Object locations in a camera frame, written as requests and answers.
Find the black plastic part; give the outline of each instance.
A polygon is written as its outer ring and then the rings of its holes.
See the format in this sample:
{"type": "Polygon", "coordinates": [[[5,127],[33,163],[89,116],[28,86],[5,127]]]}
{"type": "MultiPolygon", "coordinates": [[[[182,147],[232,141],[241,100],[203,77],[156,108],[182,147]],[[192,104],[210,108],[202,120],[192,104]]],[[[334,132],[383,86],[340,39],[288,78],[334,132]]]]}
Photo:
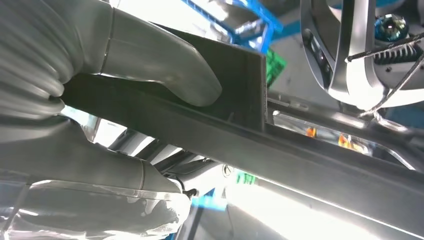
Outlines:
{"type": "Polygon", "coordinates": [[[174,155],[165,158],[164,160],[156,163],[154,167],[161,173],[164,174],[175,166],[180,165],[186,159],[194,158],[196,154],[188,151],[180,151],[174,155]]]}
{"type": "Polygon", "coordinates": [[[115,152],[125,153],[127,155],[132,154],[140,143],[145,140],[148,136],[134,131],[132,129],[126,129],[121,133],[118,138],[109,146],[109,149],[115,152]]]}

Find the white curved part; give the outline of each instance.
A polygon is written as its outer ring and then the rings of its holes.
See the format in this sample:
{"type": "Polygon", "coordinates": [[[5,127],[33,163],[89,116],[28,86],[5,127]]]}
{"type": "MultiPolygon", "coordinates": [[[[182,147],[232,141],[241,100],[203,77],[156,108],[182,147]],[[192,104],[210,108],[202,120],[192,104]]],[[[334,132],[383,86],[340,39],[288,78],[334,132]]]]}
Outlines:
{"type": "Polygon", "coordinates": [[[368,82],[364,59],[358,59],[347,64],[346,84],[351,98],[350,102],[353,102],[353,105],[359,109],[369,110],[377,105],[383,98],[383,85],[380,84],[373,87],[368,82]]]}
{"type": "MultiPolygon", "coordinates": [[[[352,21],[352,34],[350,37],[349,55],[365,52],[367,49],[367,26],[371,25],[368,16],[369,1],[356,1],[352,21]]],[[[356,59],[347,64],[346,85],[351,101],[359,109],[368,110],[374,107],[384,96],[384,86],[380,81],[372,84],[367,78],[366,59],[356,59]]]]}
{"type": "MultiPolygon", "coordinates": [[[[394,3],[391,4],[386,4],[384,6],[381,7],[376,7],[375,8],[375,15],[376,16],[382,16],[385,14],[390,14],[393,12],[393,10],[399,8],[402,4],[404,4],[405,0],[398,0],[394,3]]],[[[342,9],[340,8],[335,8],[332,6],[328,6],[328,8],[330,9],[331,13],[334,15],[334,17],[340,22],[342,20],[342,9]]]]}
{"type": "MultiPolygon", "coordinates": [[[[368,1],[364,0],[360,3],[361,4],[356,4],[354,9],[352,36],[349,49],[350,56],[370,49],[366,46],[366,27],[369,25],[368,21],[373,21],[374,19],[368,19],[368,1]]],[[[378,8],[376,13],[391,8],[397,8],[402,3],[403,1],[400,0],[388,7],[378,8]]],[[[337,98],[335,93],[330,93],[331,96],[366,111],[377,105],[384,96],[385,87],[378,80],[374,72],[371,74],[375,76],[375,79],[367,77],[366,67],[368,66],[366,66],[366,64],[372,63],[367,62],[365,58],[356,59],[348,63],[346,67],[346,85],[349,97],[339,95],[337,98]]],[[[403,106],[417,103],[422,100],[424,100],[424,89],[399,90],[382,105],[382,108],[403,106]]]]}

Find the bright light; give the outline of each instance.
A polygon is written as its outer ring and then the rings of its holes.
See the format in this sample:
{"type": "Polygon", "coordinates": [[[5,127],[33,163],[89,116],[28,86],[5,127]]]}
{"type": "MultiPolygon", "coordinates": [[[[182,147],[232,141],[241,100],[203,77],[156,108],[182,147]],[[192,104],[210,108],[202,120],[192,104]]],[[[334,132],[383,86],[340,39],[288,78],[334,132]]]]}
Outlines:
{"type": "Polygon", "coordinates": [[[31,186],[37,186],[37,185],[42,185],[42,184],[49,184],[51,182],[52,182],[52,180],[42,180],[42,181],[34,182],[31,186]]]}
{"type": "Polygon", "coordinates": [[[101,119],[93,142],[108,148],[126,129],[124,126],[101,119]]]}
{"type": "Polygon", "coordinates": [[[289,240],[378,240],[367,230],[256,185],[234,184],[227,200],[289,240]]]}
{"type": "Polygon", "coordinates": [[[28,214],[28,215],[31,215],[31,216],[38,216],[39,215],[36,212],[28,211],[28,210],[25,210],[25,209],[19,209],[18,212],[20,212],[21,214],[28,214]]]}
{"type": "Polygon", "coordinates": [[[172,155],[178,153],[179,151],[183,150],[181,147],[177,147],[174,151],[172,151],[167,158],[171,157],[172,155]]]}
{"type": "Polygon", "coordinates": [[[143,150],[147,145],[149,145],[151,142],[155,140],[153,137],[148,136],[143,141],[140,142],[140,144],[135,148],[135,150],[130,154],[131,157],[134,157],[137,155],[141,150],[143,150]]]}

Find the black cable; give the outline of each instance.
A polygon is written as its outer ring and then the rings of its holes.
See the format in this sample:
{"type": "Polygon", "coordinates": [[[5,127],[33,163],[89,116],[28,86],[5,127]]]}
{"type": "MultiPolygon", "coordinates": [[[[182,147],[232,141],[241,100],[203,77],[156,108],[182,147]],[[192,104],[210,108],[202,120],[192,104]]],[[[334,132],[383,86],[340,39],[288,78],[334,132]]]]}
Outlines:
{"type": "Polygon", "coordinates": [[[418,42],[421,39],[424,39],[424,32],[422,32],[418,35],[415,35],[413,37],[408,37],[408,38],[399,40],[397,42],[391,43],[391,44],[386,45],[386,46],[376,47],[376,48],[369,50],[369,51],[364,51],[364,52],[360,52],[360,53],[348,56],[346,58],[346,62],[350,63],[350,62],[352,62],[353,60],[356,60],[356,59],[363,59],[363,58],[374,56],[374,55],[379,54],[379,53],[391,51],[393,49],[400,48],[403,45],[418,42]]]}

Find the orange light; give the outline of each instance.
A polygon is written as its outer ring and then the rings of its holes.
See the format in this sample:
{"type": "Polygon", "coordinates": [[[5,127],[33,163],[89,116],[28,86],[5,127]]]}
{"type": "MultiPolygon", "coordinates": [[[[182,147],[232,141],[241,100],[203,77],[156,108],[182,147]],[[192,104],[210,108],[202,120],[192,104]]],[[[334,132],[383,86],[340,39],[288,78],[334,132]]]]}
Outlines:
{"type": "Polygon", "coordinates": [[[306,136],[315,138],[317,136],[317,129],[315,127],[308,127],[306,129],[306,136]]]}

